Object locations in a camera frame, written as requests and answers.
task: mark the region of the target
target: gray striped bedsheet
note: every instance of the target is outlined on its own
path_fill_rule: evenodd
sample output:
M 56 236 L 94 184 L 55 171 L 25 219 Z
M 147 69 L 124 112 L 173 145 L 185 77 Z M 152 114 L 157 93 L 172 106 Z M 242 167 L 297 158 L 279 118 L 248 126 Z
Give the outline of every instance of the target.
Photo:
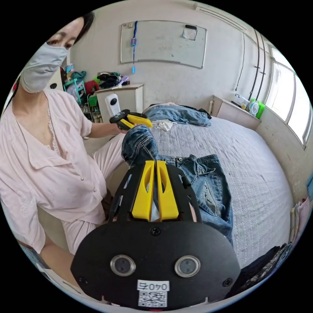
M 213 117 L 211 122 L 209 127 L 174 124 L 167 132 L 151 131 L 162 155 L 218 155 L 232 196 L 234 249 L 245 267 L 288 241 L 291 190 L 261 136 L 227 120 Z

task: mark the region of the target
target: woman's eye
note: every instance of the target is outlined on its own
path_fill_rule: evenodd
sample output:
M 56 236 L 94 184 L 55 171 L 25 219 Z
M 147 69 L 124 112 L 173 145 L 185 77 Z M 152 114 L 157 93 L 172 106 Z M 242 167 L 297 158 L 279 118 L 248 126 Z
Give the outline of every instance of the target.
M 47 42 L 48 45 L 56 45 L 57 43 L 58 43 L 57 40 L 51 40 Z

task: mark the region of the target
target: nightstand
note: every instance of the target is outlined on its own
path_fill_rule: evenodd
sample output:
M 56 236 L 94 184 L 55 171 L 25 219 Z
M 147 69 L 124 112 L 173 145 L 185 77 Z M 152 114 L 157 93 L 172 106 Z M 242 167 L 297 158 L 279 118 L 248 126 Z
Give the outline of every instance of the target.
M 110 119 L 105 98 L 110 94 L 116 94 L 120 109 L 128 109 L 131 112 L 142 113 L 143 111 L 143 84 L 125 85 L 121 88 L 100 89 L 95 92 L 103 122 Z
M 228 100 L 213 96 L 211 115 L 256 130 L 261 121 Z

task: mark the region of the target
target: gray face mask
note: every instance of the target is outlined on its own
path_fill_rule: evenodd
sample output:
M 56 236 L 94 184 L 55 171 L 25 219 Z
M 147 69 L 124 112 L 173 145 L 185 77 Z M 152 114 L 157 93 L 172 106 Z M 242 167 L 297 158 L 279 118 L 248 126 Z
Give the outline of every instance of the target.
M 67 50 L 64 47 L 54 47 L 44 43 L 27 62 L 21 73 L 22 88 L 32 94 L 45 89 L 66 56 Z

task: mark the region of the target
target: qr code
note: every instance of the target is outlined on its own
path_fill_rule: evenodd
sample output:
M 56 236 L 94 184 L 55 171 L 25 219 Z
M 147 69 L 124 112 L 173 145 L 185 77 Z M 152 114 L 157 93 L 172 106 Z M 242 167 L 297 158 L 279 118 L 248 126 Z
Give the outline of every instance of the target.
M 167 292 L 139 291 L 138 306 L 167 307 Z

